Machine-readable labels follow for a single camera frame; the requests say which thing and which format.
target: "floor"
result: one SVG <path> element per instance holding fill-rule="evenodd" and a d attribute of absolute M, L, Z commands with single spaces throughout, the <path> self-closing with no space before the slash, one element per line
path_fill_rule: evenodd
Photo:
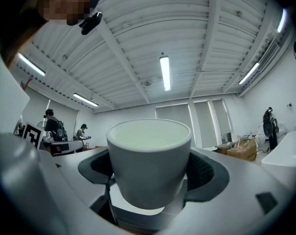
<path fill-rule="evenodd" d="M 270 151 L 267 152 L 269 147 L 269 142 L 265 142 L 263 145 L 260 145 L 257 148 L 257 156 L 253 163 L 261 165 L 261 161 L 269 154 Z"/>

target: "white ceiling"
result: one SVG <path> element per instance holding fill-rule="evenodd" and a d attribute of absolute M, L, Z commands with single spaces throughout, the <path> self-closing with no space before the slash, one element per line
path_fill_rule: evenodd
<path fill-rule="evenodd" d="M 77 25 L 48 23 L 22 51 L 45 77 L 22 61 L 13 72 L 32 74 L 30 86 L 59 101 L 92 98 L 96 112 L 240 92 L 241 72 L 269 46 L 281 17 L 272 0 L 101 0 L 97 10 L 102 22 L 87 36 Z M 170 58 L 169 92 L 162 52 Z"/>

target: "fluorescent light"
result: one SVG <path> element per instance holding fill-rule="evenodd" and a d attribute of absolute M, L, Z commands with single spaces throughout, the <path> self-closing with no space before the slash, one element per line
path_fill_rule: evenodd
<path fill-rule="evenodd" d="M 93 106 L 96 106 L 96 107 L 99 106 L 99 105 L 95 104 L 94 102 L 92 102 L 92 101 L 90 101 L 90 100 L 88 100 L 88 99 L 86 99 L 86 98 L 84 98 L 84 97 L 82 97 L 82 96 L 80 96 L 80 95 L 78 95 L 78 94 L 76 94 L 76 93 L 74 93 L 73 96 L 74 96 L 74 97 L 77 97 L 77 98 L 79 98 L 80 100 L 83 100 L 84 102 L 89 103 L 89 104 L 91 104 L 91 105 L 93 105 Z"/>
<path fill-rule="evenodd" d="M 160 57 L 160 64 L 163 76 L 164 90 L 168 92 L 171 90 L 169 57 Z"/>
<path fill-rule="evenodd" d="M 34 69 L 35 71 L 37 71 L 40 75 L 45 76 L 45 72 L 38 68 L 37 66 L 35 66 L 32 62 L 30 62 L 27 58 L 25 58 L 22 54 L 19 53 L 19 58 L 21 60 L 23 60 L 25 63 L 27 63 L 32 69 Z"/>
<path fill-rule="evenodd" d="M 283 9 L 283 13 L 282 13 L 282 18 L 281 18 L 281 21 L 280 21 L 280 24 L 279 24 L 279 27 L 277 28 L 277 32 L 281 32 L 282 29 L 283 29 L 283 26 L 285 24 L 285 21 L 286 21 L 286 16 L 287 16 L 287 13 L 286 13 L 286 10 Z"/>
<path fill-rule="evenodd" d="M 258 68 L 259 65 L 259 63 L 256 63 L 253 66 L 253 68 L 251 68 L 251 70 L 247 73 L 247 75 L 240 81 L 239 84 L 243 84 L 246 81 L 246 79 L 248 79 L 252 75 L 252 73 Z"/>

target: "white machine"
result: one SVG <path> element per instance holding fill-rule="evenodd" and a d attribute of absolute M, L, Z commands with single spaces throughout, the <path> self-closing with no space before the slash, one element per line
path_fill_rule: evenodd
<path fill-rule="evenodd" d="M 15 109 L 0 110 L 0 119 L 15 115 L 0 133 L 0 186 L 18 213 L 41 234 L 259 234 L 281 215 L 291 198 L 258 165 L 195 149 L 190 150 L 187 180 L 161 213 L 146 216 L 114 207 L 109 191 L 115 182 L 107 147 L 53 157 L 5 133 L 13 132 L 14 119 L 28 97 L 0 60 L 1 72 L 5 76 L 0 76 L 0 84 L 9 81 L 13 86 L 0 97 L 1 103 L 10 105 L 17 94 L 23 101 Z"/>

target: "paper cup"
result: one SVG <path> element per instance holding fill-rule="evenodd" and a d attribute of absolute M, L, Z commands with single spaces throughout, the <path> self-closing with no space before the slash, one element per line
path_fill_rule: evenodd
<path fill-rule="evenodd" d="M 138 208 L 166 206 L 179 193 L 192 133 L 185 124 L 139 119 L 107 132 L 110 160 L 123 198 Z"/>

